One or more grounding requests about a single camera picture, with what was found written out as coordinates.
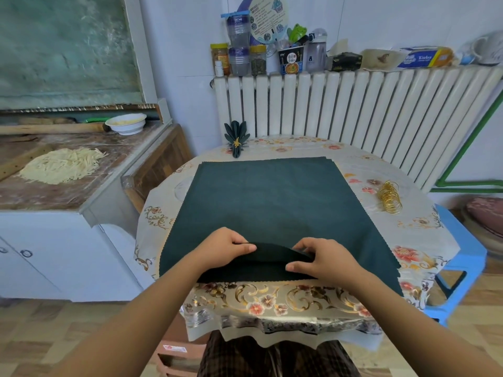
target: hand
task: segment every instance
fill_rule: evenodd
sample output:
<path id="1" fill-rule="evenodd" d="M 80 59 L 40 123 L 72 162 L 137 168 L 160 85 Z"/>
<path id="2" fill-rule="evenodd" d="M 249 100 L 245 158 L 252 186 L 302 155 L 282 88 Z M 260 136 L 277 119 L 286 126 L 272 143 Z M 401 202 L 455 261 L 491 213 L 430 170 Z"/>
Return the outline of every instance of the hand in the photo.
<path id="1" fill-rule="evenodd" d="M 367 273 L 348 249 L 333 239 L 302 238 L 293 248 L 314 253 L 315 258 L 312 263 L 288 263 L 286 271 L 311 275 L 348 291 Z"/>
<path id="2" fill-rule="evenodd" d="M 248 241 L 241 234 L 228 228 L 219 228 L 188 255 L 201 266 L 200 272 L 203 273 L 210 268 L 225 266 L 239 255 L 256 250 L 255 245 L 245 242 Z"/>

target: white radiator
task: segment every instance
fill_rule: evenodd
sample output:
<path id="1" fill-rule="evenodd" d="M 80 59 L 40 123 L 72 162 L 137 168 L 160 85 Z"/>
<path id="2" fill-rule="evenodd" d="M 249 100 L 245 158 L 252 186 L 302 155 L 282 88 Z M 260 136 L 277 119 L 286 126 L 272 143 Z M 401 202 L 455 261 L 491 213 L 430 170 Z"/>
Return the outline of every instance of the white radiator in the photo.
<path id="1" fill-rule="evenodd" d="M 374 153 L 428 192 L 503 75 L 503 67 L 215 78 L 224 123 L 251 137 L 295 134 Z"/>

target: floor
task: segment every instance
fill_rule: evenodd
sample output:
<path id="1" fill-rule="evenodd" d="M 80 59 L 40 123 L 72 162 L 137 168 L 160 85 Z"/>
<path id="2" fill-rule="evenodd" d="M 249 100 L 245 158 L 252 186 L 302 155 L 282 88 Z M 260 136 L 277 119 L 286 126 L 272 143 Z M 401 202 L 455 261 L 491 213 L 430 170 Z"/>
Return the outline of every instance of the floor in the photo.
<path id="1" fill-rule="evenodd" d="M 432 295 L 432 299 L 438 299 L 435 293 Z M 0 301 L 0 376 L 47 374 L 123 305 Z M 488 260 L 485 272 L 450 318 L 449 327 L 503 365 L 503 262 Z M 415 376 L 388 339 L 377 352 L 350 344 L 345 344 L 345 348 L 363 377 Z M 142 377 L 158 377 L 155 365 L 148 364 Z"/>

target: blue stool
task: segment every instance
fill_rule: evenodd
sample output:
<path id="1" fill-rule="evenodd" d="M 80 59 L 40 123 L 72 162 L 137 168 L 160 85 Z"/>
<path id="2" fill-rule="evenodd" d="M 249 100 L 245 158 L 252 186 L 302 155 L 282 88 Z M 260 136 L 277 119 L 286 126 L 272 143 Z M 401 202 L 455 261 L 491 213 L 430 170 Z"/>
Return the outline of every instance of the blue stool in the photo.
<path id="1" fill-rule="evenodd" d="M 450 288 L 440 274 L 435 277 L 435 281 L 439 284 L 447 300 L 441 306 L 426 306 L 424 313 L 447 327 L 447 319 L 483 272 L 487 250 L 449 210 L 439 205 L 437 205 L 437 210 L 440 220 L 461 248 L 443 269 L 462 271 L 462 274 Z"/>

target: green frog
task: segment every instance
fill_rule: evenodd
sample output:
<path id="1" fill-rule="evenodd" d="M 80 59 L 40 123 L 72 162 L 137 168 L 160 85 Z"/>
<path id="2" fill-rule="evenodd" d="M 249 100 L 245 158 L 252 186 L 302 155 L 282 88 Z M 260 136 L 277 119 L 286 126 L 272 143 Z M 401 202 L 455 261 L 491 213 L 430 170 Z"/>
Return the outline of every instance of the green frog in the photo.
<path id="1" fill-rule="evenodd" d="M 286 34 L 288 35 L 288 39 L 291 43 L 297 42 L 300 38 L 304 37 L 307 33 L 307 28 L 304 26 L 300 26 L 299 24 L 295 24 L 293 29 L 288 28 L 286 30 Z"/>

